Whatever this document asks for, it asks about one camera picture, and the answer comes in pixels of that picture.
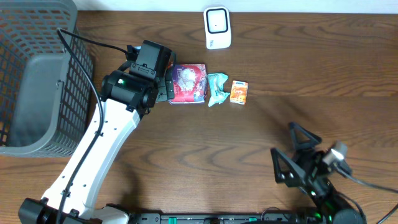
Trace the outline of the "red purple snack bag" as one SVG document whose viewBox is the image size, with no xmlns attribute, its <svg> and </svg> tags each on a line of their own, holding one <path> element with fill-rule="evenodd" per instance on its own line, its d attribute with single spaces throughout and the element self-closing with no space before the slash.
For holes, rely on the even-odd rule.
<svg viewBox="0 0 398 224">
<path fill-rule="evenodd" d="M 175 97 L 170 104 L 201 104 L 207 93 L 205 64 L 179 64 L 172 71 Z"/>
</svg>

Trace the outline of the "orange tissue pack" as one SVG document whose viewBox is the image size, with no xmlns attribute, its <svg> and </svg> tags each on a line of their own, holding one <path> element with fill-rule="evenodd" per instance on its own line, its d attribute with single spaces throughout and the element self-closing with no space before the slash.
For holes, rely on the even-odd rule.
<svg viewBox="0 0 398 224">
<path fill-rule="evenodd" d="M 234 80 L 231 86 L 230 102 L 245 105 L 248 95 L 248 83 Z"/>
</svg>

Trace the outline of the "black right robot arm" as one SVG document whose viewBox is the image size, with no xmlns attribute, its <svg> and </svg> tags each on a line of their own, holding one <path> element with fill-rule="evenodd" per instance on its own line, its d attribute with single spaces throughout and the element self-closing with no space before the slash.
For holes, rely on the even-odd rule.
<svg viewBox="0 0 398 224">
<path fill-rule="evenodd" d="M 338 192 L 329 175 L 339 168 L 352 173 L 345 162 L 348 147 L 335 141 L 330 148 L 319 151 L 320 136 L 306 130 L 296 122 L 289 123 L 294 155 L 287 156 L 277 148 L 271 149 L 275 181 L 287 187 L 296 187 L 308 195 L 317 211 L 311 215 L 325 223 L 366 223 L 361 208 L 353 208 L 346 196 Z"/>
</svg>

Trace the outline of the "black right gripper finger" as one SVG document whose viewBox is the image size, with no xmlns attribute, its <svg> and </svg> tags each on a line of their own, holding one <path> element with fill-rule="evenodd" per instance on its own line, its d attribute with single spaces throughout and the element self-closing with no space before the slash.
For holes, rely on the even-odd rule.
<svg viewBox="0 0 398 224">
<path fill-rule="evenodd" d="M 322 138 L 320 136 L 306 130 L 296 122 L 290 122 L 288 127 L 293 148 L 296 151 L 314 149 L 315 146 L 322 142 Z"/>
<path fill-rule="evenodd" d="M 305 185 L 305 171 L 291 158 L 277 148 L 271 149 L 274 167 L 274 177 L 278 184 L 287 187 L 302 187 Z"/>
</svg>

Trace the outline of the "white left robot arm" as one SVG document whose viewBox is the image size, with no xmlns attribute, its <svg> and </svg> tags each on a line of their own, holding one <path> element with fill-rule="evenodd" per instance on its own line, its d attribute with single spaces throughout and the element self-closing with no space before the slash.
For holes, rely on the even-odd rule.
<svg viewBox="0 0 398 224">
<path fill-rule="evenodd" d="M 21 223 L 128 223 L 131 214 L 116 205 L 97 210 L 103 181 L 121 146 L 170 86 L 175 53 L 143 41 L 125 66 L 103 78 L 94 116 L 68 164 L 40 200 L 26 198 Z"/>
</svg>

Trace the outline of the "teal snack packet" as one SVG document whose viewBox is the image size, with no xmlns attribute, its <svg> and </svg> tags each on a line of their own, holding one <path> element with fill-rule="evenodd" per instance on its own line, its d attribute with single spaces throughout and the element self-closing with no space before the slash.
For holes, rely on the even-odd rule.
<svg viewBox="0 0 398 224">
<path fill-rule="evenodd" d="M 228 76 L 224 73 L 211 73 L 207 75 L 207 79 L 211 93 L 208 106 L 222 104 L 230 95 L 230 93 L 224 92 L 224 84 L 228 80 Z"/>
</svg>

